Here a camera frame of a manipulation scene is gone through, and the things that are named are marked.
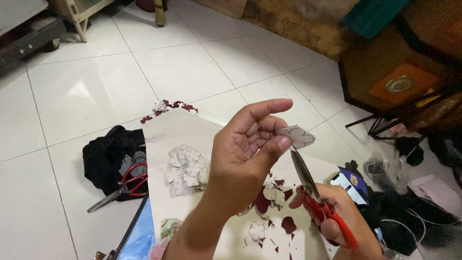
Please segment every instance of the plastic bag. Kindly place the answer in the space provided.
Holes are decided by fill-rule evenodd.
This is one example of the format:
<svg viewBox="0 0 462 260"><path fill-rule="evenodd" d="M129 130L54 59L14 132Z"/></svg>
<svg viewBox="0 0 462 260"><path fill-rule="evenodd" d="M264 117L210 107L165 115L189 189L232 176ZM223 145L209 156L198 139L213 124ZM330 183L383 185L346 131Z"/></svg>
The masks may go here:
<svg viewBox="0 0 462 260"><path fill-rule="evenodd" d="M374 152L363 164L364 172L383 191L394 190L399 194L407 192L409 166L406 157L386 159Z"/></svg>

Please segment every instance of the red scissors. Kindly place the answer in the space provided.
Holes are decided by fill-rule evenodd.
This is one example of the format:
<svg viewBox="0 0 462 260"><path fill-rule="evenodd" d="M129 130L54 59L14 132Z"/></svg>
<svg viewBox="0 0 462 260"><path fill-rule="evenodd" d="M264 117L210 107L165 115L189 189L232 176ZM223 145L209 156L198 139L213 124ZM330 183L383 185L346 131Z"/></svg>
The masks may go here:
<svg viewBox="0 0 462 260"><path fill-rule="evenodd" d="M136 167L138 166L147 166L147 163L145 162L139 162L139 163L135 163L133 164L126 172L125 174L123 175L122 177L122 180L119 182L120 185L122 185L122 187L118 190L118 191L115 191L113 193L111 193L110 195L108 195L107 197L103 198L102 200L98 201L96 204L94 204L93 206L91 206L91 208L89 208L87 210L87 213L90 213L90 212L93 212L99 208L101 208L102 206L108 204L109 202L111 201L114 201L116 200L118 197L120 197L122 194L130 194L130 196L134 196L134 197L141 197L141 196L144 196L146 195L146 192L141 192L141 193L137 193L135 192L136 189L138 189L141 185L143 185L143 183L147 182L147 173L143 173L141 175L138 175L136 177L133 177L129 180L127 180L127 176L133 171L133 169L135 169ZM135 187L133 187L133 189L129 190L127 188L127 184L132 182L132 181L135 181L135 180L141 180Z"/></svg>
<svg viewBox="0 0 462 260"><path fill-rule="evenodd" d="M313 181L313 178L310 174L310 171L306 167L305 162L303 161L302 156L300 153L292 146L291 149L291 156L293 164L295 165L295 169L297 170L298 177L302 182L302 186L304 188L304 192L308 195L308 201L315 212L316 216L319 218L321 222L324 219L333 219L339 225L340 231L342 232L348 247L352 250L358 249L358 244L356 239L354 238L353 233L348 228L347 224L343 221L343 219L335 212L334 209L331 209L325 202L323 202L319 197L319 192L316 188L316 184Z"/></svg>

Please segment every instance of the person's right hand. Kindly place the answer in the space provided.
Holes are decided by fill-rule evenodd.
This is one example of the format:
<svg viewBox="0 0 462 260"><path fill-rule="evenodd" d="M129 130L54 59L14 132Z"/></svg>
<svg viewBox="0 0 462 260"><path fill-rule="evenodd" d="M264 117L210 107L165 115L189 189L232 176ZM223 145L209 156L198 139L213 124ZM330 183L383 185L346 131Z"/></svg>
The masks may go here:
<svg viewBox="0 0 462 260"><path fill-rule="evenodd" d="M325 185L319 183L316 183L316 187L319 191L321 200L327 203L331 209L334 209L337 214L339 214L353 233L358 243L358 253L363 256L361 258L381 259L382 251L377 239L345 189L338 185ZM317 219L313 209L310 207L307 198L308 195L302 190L302 187L298 186L296 191L297 195L289 204L289 207L291 209L295 209L303 204L311 218L314 219L316 225L321 227L321 233L324 237L327 240L334 241L341 247L348 249L345 238L343 237L337 222L332 219L326 219L321 223L320 220Z"/></svg>

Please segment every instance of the phone screen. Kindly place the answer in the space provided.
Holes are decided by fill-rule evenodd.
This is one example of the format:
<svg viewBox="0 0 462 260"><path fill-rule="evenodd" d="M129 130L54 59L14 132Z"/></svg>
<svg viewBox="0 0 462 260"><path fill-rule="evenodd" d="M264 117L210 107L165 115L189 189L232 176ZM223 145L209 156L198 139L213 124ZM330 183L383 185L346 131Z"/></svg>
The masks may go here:
<svg viewBox="0 0 462 260"><path fill-rule="evenodd" d="M338 173L335 177L330 180L331 185L340 185L342 186L348 195L353 199L354 202L359 204L367 204L358 191L353 187L350 181L343 175L343 173Z"/></svg>

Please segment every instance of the broom bristles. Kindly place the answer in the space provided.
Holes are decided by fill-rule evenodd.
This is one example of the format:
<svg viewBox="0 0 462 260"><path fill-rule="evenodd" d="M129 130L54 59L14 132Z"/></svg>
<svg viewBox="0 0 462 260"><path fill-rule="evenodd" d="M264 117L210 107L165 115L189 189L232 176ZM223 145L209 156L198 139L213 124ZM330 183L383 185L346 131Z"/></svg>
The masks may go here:
<svg viewBox="0 0 462 260"><path fill-rule="evenodd" d="M162 0L154 0L154 4L156 5L156 24L158 26L164 26L167 20L165 19L165 12L162 8Z"/></svg>

